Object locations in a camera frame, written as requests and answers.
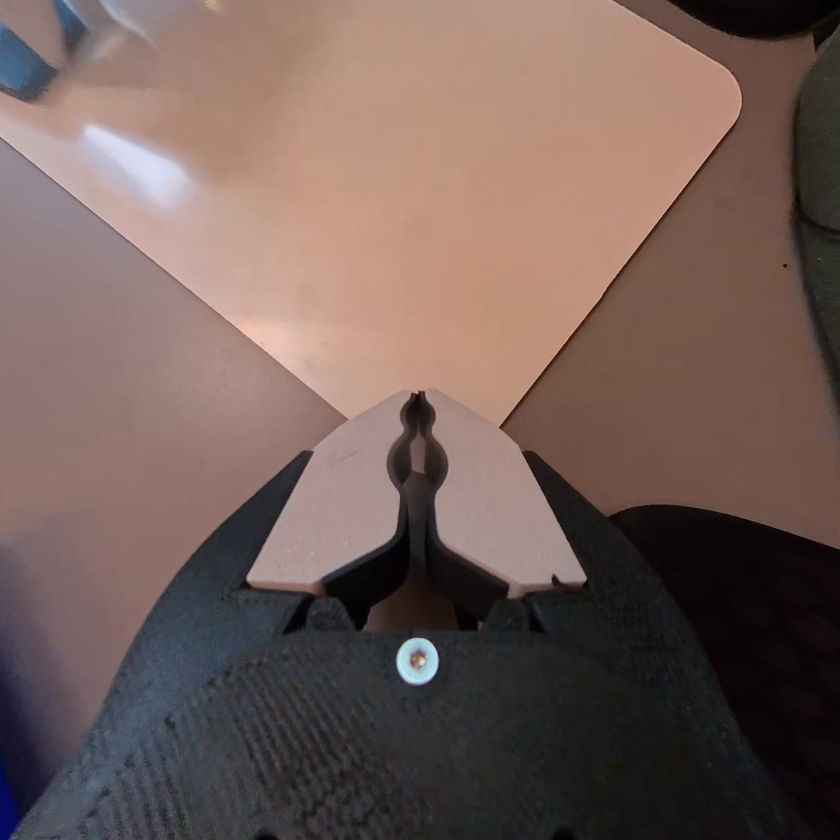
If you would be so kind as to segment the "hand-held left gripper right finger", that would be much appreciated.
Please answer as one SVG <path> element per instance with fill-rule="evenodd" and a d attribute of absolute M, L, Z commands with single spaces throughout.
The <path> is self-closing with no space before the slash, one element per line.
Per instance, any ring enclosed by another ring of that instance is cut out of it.
<path fill-rule="evenodd" d="M 421 392 L 430 584 L 469 621 L 505 599 L 587 581 L 520 447 L 439 390 Z"/>

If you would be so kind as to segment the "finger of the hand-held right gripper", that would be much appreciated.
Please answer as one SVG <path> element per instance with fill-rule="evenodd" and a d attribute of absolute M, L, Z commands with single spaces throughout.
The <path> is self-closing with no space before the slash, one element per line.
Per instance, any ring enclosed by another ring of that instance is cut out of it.
<path fill-rule="evenodd" d="M 65 1 L 64 5 L 87 30 L 87 40 L 94 48 L 114 47 L 130 36 L 157 46 L 157 2 Z"/>

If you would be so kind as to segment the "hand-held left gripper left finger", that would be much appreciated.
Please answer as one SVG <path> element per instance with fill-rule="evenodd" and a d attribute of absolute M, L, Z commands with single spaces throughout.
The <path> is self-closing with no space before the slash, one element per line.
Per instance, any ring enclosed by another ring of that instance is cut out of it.
<path fill-rule="evenodd" d="M 347 420 L 312 450 L 247 574 L 261 591 L 330 596 L 354 621 L 404 582 L 410 532 L 416 395 L 397 392 Z"/>

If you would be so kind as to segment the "blue whiteboard eraser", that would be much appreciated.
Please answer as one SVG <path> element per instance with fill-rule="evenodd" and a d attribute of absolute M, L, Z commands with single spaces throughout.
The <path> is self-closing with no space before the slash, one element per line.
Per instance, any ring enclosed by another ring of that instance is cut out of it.
<path fill-rule="evenodd" d="M 1 92 L 21 102 L 41 99 L 59 72 L 1 24 Z"/>

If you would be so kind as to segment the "white whiteboard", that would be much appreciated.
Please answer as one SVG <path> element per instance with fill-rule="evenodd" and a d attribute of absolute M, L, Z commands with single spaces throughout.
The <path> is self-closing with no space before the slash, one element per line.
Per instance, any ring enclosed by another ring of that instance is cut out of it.
<path fill-rule="evenodd" d="M 351 417 L 496 424 L 739 118 L 617 2 L 126 2 L 2 139 Z"/>

